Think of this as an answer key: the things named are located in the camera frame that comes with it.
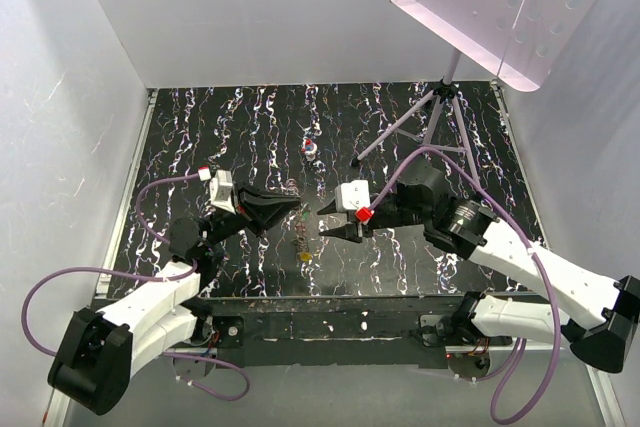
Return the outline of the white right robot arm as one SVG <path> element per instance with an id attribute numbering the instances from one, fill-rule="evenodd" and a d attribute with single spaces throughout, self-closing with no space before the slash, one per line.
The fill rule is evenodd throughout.
<path id="1" fill-rule="evenodd" d="M 486 266 L 544 298 L 542 304 L 468 293 L 449 324 L 464 344 L 510 336 L 560 343 L 585 364 L 622 371 L 639 326 L 639 280 L 581 268 L 538 245 L 481 203 L 452 194 L 443 172 L 425 165 L 403 172 L 377 201 L 365 180 L 335 188 L 321 214 L 344 214 L 324 236 L 360 243 L 378 229 L 420 225 L 437 249 Z"/>

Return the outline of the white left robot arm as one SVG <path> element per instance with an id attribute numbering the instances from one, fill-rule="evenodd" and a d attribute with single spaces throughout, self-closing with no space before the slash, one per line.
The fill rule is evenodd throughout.
<path id="1" fill-rule="evenodd" d="M 172 255 L 151 280 L 99 310 L 73 313 L 48 373 L 48 384 L 96 415 L 109 412 L 130 379 L 167 349 L 205 345 L 211 320 L 184 307 L 215 276 L 214 248 L 242 230 L 256 235 L 278 225 L 301 200 L 250 186 L 214 193 L 206 217 L 182 217 L 168 229 Z"/>

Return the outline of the black base board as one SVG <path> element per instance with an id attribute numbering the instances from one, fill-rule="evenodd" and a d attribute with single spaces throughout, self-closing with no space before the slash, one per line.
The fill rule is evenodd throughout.
<path id="1" fill-rule="evenodd" d="M 465 321 L 464 299 L 427 296 L 194 298 L 184 307 L 214 329 L 213 354 L 239 367 L 416 365 L 445 369 L 452 354 L 480 367 L 500 338 Z"/>

